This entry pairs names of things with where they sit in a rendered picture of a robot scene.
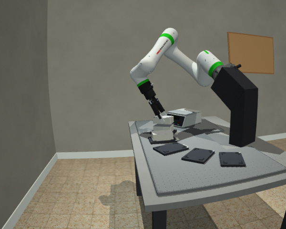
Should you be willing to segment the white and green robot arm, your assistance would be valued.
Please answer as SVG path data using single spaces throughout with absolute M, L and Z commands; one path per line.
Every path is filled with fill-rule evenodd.
M 140 92 L 153 89 L 147 75 L 154 71 L 160 58 L 165 57 L 185 69 L 196 82 L 203 87 L 209 86 L 216 79 L 222 67 L 240 68 L 241 64 L 223 65 L 211 52 L 202 51 L 197 56 L 195 63 L 177 48 L 178 33 L 173 28 L 166 29 L 159 37 L 151 51 L 130 72 L 131 79 L 136 83 Z

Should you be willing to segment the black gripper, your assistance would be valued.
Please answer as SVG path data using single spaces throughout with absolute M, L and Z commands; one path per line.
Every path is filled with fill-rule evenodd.
M 166 113 L 164 112 L 165 110 L 162 107 L 162 105 L 160 104 L 158 98 L 157 99 L 155 98 L 156 94 L 155 94 L 154 90 L 151 89 L 151 90 L 145 92 L 144 96 L 145 96 L 146 100 L 150 100 L 149 104 L 150 104 L 154 114 L 159 118 L 161 124 L 165 123 L 162 115 L 166 115 Z M 159 111 L 161 112 L 162 115 L 160 114 Z

